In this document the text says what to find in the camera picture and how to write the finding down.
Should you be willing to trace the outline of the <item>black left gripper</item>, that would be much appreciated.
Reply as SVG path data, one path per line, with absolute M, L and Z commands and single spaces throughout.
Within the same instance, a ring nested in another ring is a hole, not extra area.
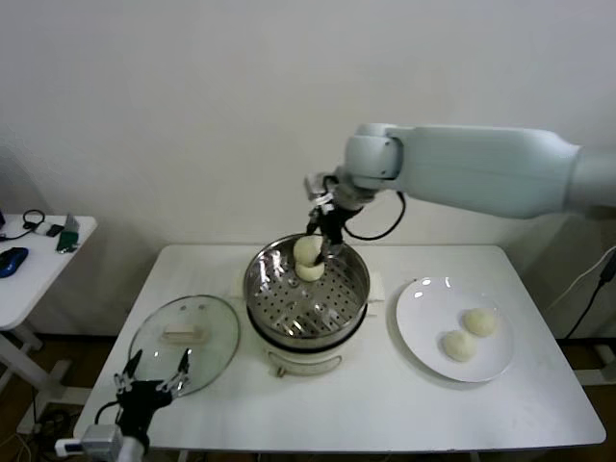
M 169 406 L 172 393 L 180 393 L 189 381 L 192 350 L 186 348 L 176 372 L 168 379 L 134 381 L 142 356 L 139 349 L 132 355 L 122 372 L 114 374 L 116 398 L 121 408 L 118 426 L 124 436 L 145 437 L 155 413 Z

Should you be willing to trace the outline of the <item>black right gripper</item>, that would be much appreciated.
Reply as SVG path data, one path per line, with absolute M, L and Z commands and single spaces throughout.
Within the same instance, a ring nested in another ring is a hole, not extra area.
M 335 206 L 332 194 L 315 197 L 309 214 L 309 233 L 314 234 L 320 229 L 326 238 L 321 242 L 320 251 L 316 257 L 316 264 L 324 263 L 327 259 L 336 258 L 344 247 L 343 228 L 348 220 L 348 210 Z

